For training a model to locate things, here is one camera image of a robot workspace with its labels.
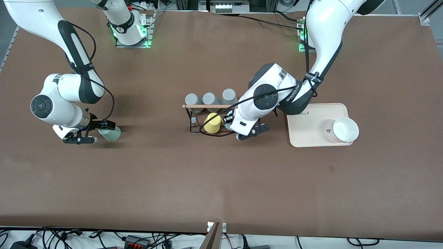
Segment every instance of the white tray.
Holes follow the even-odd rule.
[[[349,146],[335,141],[328,132],[334,121],[348,117],[341,103],[308,104],[298,115],[288,115],[289,140],[294,147]]]

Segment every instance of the yellow cup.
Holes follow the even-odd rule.
[[[217,115],[216,113],[210,113],[208,115],[208,117],[206,118],[205,122],[208,121],[210,118],[214,117],[215,115]],[[211,121],[209,121],[205,126],[205,130],[208,133],[217,133],[220,130],[220,125],[222,124],[222,118],[220,117],[220,115],[218,115],[217,117],[213,118]]]

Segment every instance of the gray floor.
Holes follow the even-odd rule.
[[[90,0],[54,0],[57,7],[81,7],[94,8],[94,4]],[[301,0],[296,7],[288,10],[288,7],[279,5],[278,9],[281,11],[300,11],[306,10],[309,0]],[[432,0],[398,0],[400,11],[402,14],[417,14],[424,10]],[[394,6],[391,0],[386,0],[374,14],[395,14]],[[435,42],[443,43],[443,8],[438,10],[431,18],[431,29],[434,33]],[[16,24],[9,16],[3,1],[0,0],[0,58],[3,58],[8,45],[11,41],[12,35],[16,28]],[[443,59],[443,45],[436,45],[440,51]]]

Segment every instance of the white mug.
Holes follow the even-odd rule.
[[[348,117],[337,119],[331,126],[332,138],[339,143],[349,143],[357,139],[360,133],[357,123]]]

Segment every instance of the brown tabletop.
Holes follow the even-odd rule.
[[[121,49],[100,10],[61,13],[97,40],[93,62],[123,133],[67,145],[35,118],[29,103],[45,77],[70,69],[56,45],[20,30],[0,73],[1,225],[204,232],[224,221],[229,233],[443,241],[443,64],[417,17],[351,20],[312,102],[345,104],[360,136],[294,148],[281,113],[263,118],[271,131],[239,142],[190,134],[182,109],[191,92],[241,96],[269,62],[302,78],[294,30],[167,12],[152,48]],[[88,107],[102,117],[110,105],[105,96]]]

